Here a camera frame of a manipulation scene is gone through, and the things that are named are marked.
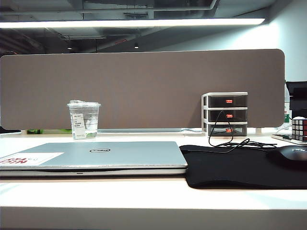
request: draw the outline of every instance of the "black mouse pad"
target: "black mouse pad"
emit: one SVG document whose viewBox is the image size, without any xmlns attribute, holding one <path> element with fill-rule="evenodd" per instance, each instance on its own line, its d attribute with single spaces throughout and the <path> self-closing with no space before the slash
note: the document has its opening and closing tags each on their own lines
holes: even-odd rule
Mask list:
<svg viewBox="0 0 307 230">
<path fill-rule="evenodd" d="M 187 163 L 186 180 L 192 188 L 306 189 L 307 167 L 279 162 L 258 149 L 230 153 L 189 152 L 229 149 L 185 145 L 180 147 Z"/>
</svg>

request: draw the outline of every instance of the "plastic drawer organizer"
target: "plastic drawer organizer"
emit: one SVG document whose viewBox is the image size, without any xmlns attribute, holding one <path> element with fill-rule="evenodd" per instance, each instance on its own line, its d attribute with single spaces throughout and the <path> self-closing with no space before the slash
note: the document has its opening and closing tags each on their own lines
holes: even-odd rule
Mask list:
<svg viewBox="0 0 307 230">
<path fill-rule="evenodd" d="M 219 113 L 212 136 L 227 137 L 247 135 L 247 92 L 209 92 L 201 96 L 201 128 L 211 134 Z"/>
</svg>

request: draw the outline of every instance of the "ceiling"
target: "ceiling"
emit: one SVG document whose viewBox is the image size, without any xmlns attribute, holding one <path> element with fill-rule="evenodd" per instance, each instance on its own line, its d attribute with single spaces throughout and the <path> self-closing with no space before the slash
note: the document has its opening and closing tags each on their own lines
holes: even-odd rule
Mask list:
<svg viewBox="0 0 307 230">
<path fill-rule="evenodd" d="M 0 0 L 0 21 L 145 20 L 265 17 L 276 0 Z M 0 52 L 78 53 L 142 51 L 218 32 L 220 28 L 2 29 Z"/>
</svg>

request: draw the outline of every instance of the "price tag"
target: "price tag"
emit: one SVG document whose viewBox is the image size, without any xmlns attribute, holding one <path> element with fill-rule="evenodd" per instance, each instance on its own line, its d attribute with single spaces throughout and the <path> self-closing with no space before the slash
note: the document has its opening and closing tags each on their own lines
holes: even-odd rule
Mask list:
<svg viewBox="0 0 307 230">
<path fill-rule="evenodd" d="M 72 115 L 72 125 L 73 125 L 76 139 L 86 138 L 83 114 L 73 114 Z"/>
</svg>

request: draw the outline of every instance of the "wall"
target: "wall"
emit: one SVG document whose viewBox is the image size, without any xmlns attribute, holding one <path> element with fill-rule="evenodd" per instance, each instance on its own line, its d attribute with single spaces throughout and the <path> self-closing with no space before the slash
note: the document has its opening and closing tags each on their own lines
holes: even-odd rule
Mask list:
<svg viewBox="0 0 307 230">
<path fill-rule="evenodd" d="M 279 48 L 285 53 L 286 80 L 307 81 L 307 1 L 279 1 L 272 21 L 249 29 L 214 34 L 155 51 Z"/>
</svg>

